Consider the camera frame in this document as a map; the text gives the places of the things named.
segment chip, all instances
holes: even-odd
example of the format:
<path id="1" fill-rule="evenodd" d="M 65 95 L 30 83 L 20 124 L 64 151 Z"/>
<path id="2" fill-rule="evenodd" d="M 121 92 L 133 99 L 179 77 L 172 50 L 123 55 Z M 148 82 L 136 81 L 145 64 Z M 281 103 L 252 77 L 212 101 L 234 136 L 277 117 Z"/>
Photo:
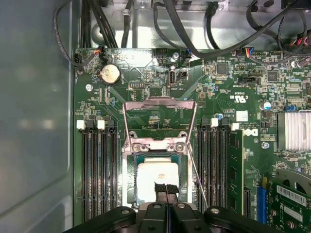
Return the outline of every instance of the chip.
<path id="1" fill-rule="evenodd" d="M 217 74 L 228 74 L 228 65 L 217 64 Z"/>
<path id="2" fill-rule="evenodd" d="M 268 71 L 268 82 L 277 82 L 277 71 Z"/>

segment silver heatsink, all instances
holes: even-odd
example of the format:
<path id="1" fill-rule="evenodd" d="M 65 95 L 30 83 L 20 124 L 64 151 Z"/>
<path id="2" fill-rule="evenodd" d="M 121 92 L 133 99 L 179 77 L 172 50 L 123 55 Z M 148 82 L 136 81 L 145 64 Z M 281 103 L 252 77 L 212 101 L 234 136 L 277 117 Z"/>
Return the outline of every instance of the silver heatsink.
<path id="1" fill-rule="evenodd" d="M 277 120 L 280 150 L 311 150 L 311 112 L 279 113 Z"/>

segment blue pcie slot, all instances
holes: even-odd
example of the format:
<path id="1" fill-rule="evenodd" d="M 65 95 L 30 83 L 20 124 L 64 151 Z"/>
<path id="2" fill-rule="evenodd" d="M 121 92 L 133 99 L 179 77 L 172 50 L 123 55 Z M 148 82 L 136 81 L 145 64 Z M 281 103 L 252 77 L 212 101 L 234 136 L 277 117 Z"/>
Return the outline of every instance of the blue pcie slot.
<path id="1" fill-rule="evenodd" d="M 266 211 L 267 190 L 262 186 L 257 188 L 257 221 L 267 224 Z"/>

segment wire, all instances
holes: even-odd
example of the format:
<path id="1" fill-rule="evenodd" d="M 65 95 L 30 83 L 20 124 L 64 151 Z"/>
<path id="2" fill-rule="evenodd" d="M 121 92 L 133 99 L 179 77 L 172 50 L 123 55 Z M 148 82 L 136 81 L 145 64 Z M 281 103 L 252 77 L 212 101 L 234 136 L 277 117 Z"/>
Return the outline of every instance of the wire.
<path id="1" fill-rule="evenodd" d="M 165 7 L 165 5 L 163 3 L 160 2 L 156 2 L 154 4 L 154 25 L 155 25 L 155 31 L 157 32 L 157 34 L 161 37 L 162 40 L 164 40 L 166 43 L 168 43 L 169 45 L 173 46 L 174 48 L 177 48 L 179 50 L 186 50 L 184 47 L 181 47 L 175 43 L 173 43 L 172 41 L 169 40 L 169 38 L 166 37 L 166 35 L 164 35 L 164 33 L 162 32 L 162 30 L 159 27 L 159 24 L 157 23 L 157 16 L 158 16 L 158 11 L 157 11 L 157 7 L 158 6 L 162 6 Z"/>
<path id="2" fill-rule="evenodd" d="M 199 52 L 193 43 L 191 42 L 189 36 L 187 35 L 187 32 L 182 25 L 180 18 L 177 14 L 177 11 L 175 9 L 174 3 L 172 0 L 164 0 L 165 7 L 169 13 L 169 16 L 172 20 L 173 26 L 175 27 L 179 37 L 182 39 L 182 41 L 185 43 L 186 47 L 191 50 L 191 52 L 197 56 L 198 58 L 205 58 L 205 59 L 211 59 L 213 57 L 218 57 L 225 55 L 229 52 L 238 50 L 241 47 L 246 46 L 253 40 L 255 40 L 257 37 L 259 37 L 261 34 L 263 34 L 268 28 L 270 28 L 273 24 L 278 22 L 283 16 L 287 15 L 287 13 L 291 10 L 294 4 L 296 4 L 299 0 L 294 1 L 290 6 L 288 6 L 285 10 L 283 10 L 281 13 L 279 13 L 276 17 L 271 19 L 267 24 L 265 24 L 262 28 L 260 28 L 256 33 L 252 34 L 245 40 L 241 41 L 240 43 L 233 45 L 229 48 L 226 48 L 224 50 L 218 50 L 216 52 L 209 52 L 209 53 L 201 53 Z"/>
<path id="3" fill-rule="evenodd" d="M 99 4 L 98 0 L 90 0 L 93 2 L 94 4 L 94 9 L 93 11 L 96 11 L 98 12 L 99 16 L 100 16 L 100 19 L 103 23 L 103 26 L 104 28 L 106 29 L 106 32 L 107 32 L 107 35 L 108 35 L 108 38 L 110 40 L 110 43 L 112 45 L 113 48 L 117 48 L 118 47 L 118 44 L 116 42 L 116 39 L 115 39 L 115 36 L 113 35 L 113 32 L 112 32 L 112 29 L 111 29 L 111 26 L 108 22 L 108 19 L 106 17 L 106 15 L 104 14 L 103 10 L 102 10 L 102 7 L 101 5 Z"/>
<path id="4" fill-rule="evenodd" d="M 125 6 L 125 9 L 131 10 L 133 4 L 134 4 L 134 0 L 128 0 Z M 121 48 L 126 48 L 128 34 L 130 32 L 130 21 L 131 21 L 130 16 L 124 16 L 124 32 L 123 32 L 122 41 L 121 41 Z"/>
<path id="5" fill-rule="evenodd" d="M 206 18 L 206 32 L 208 40 L 210 41 L 214 49 L 220 50 L 216 41 L 214 40 L 211 29 L 212 18 L 216 14 L 217 9 L 218 9 L 218 2 L 217 1 L 211 2 L 207 7 L 204 17 Z"/>
<path id="6" fill-rule="evenodd" d="M 252 15 L 252 7 L 257 3 L 258 1 L 253 1 L 249 7 L 247 8 L 246 11 L 246 20 L 248 22 L 248 24 L 255 29 L 256 31 L 258 31 L 259 29 L 262 28 L 262 26 L 257 23 L 257 21 L 253 18 Z M 276 43 L 277 43 L 277 34 L 269 29 L 267 29 L 265 32 L 263 32 L 263 34 L 270 36 L 271 38 L 273 38 Z"/>
<path id="7" fill-rule="evenodd" d="M 303 11 L 299 11 L 299 13 L 300 13 L 301 19 L 303 21 L 303 31 L 304 31 L 304 36 L 303 37 L 305 37 L 305 36 L 307 36 L 307 21 L 306 21 L 306 17 L 304 15 Z M 297 56 L 297 57 L 310 56 L 311 53 L 297 53 L 302 48 L 303 43 L 298 44 L 298 48 L 295 49 L 294 52 L 289 52 L 289 51 L 287 51 L 287 50 L 285 50 L 283 48 L 283 46 L 281 45 L 280 39 L 281 39 L 281 33 L 282 33 L 282 27 L 283 27 L 283 24 L 284 24 L 284 20 L 285 20 L 285 17 L 283 17 L 281 19 L 280 25 L 278 27 L 278 32 L 277 32 L 277 36 L 278 36 L 277 44 L 278 44 L 279 48 L 281 49 L 281 51 L 283 53 L 287 54 L 287 55 L 292 55 L 292 56 Z"/>
<path id="8" fill-rule="evenodd" d="M 84 67 L 86 66 L 88 63 L 90 63 L 90 61 L 92 61 L 92 59 L 95 57 L 95 54 L 92 54 L 91 56 L 89 56 L 83 63 L 77 63 L 75 61 L 73 61 L 69 55 L 67 54 L 66 50 L 65 50 L 65 47 L 62 43 L 62 40 L 60 38 L 60 35 L 59 35 L 59 31 L 58 31 L 58 22 L 57 22 L 57 19 L 58 19 L 58 14 L 59 12 L 69 3 L 71 3 L 73 0 L 67 0 L 65 1 L 62 5 L 60 5 L 54 12 L 54 16 L 53 16 L 53 29 L 54 29 L 54 33 L 55 33 L 55 36 L 56 36 L 56 41 L 57 41 L 57 44 L 62 52 L 62 54 L 64 55 L 64 57 L 66 58 L 67 61 L 69 61 L 71 64 L 73 64 L 74 66 L 76 67 Z"/>
<path id="9" fill-rule="evenodd" d="M 101 17 L 100 17 L 100 15 L 99 15 L 99 13 L 97 12 L 97 9 L 96 9 L 96 7 L 95 7 L 95 5 L 94 5 L 94 1 L 92 1 L 92 0 L 90 1 L 90 6 L 91 6 L 91 8 L 92 8 L 92 10 L 93 10 L 94 16 L 95 16 L 96 21 L 97 21 L 97 23 L 98 23 L 98 26 L 99 26 L 99 28 L 100 28 L 100 32 L 101 32 L 101 34 L 103 35 L 105 44 L 107 45 L 108 48 L 112 48 L 113 45 L 112 45 L 112 43 L 111 43 L 111 41 L 110 41 L 110 38 L 109 38 L 108 33 L 107 33 L 107 31 L 106 31 L 106 29 L 105 29 L 105 27 L 104 27 L 104 24 L 103 24 L 103 22 L 101 21 Z"/>

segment barcode label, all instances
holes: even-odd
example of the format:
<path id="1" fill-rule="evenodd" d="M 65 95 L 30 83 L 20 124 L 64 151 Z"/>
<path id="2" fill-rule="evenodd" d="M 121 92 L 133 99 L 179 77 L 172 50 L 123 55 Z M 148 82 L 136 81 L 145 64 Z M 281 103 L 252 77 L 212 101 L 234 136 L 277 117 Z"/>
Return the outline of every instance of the barcode label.
<path id="1" fill-rule="evenodd" d="M 284 212 L 292 216 L 293 218 L 297 219 L 298 221 L 302 222 L 302 215 L 288 208 L 287 206 L 284 206 Z"/>
<path id="2" fill-rule="evenodd" d="M 303 206 L 307 206 L 307 199 L 299 194 L 296 194 L 286 188 L 283 188 L 279 185 L 276 186 L 277 193 L 297 202 L 298 204 L 301 204 Z"/>

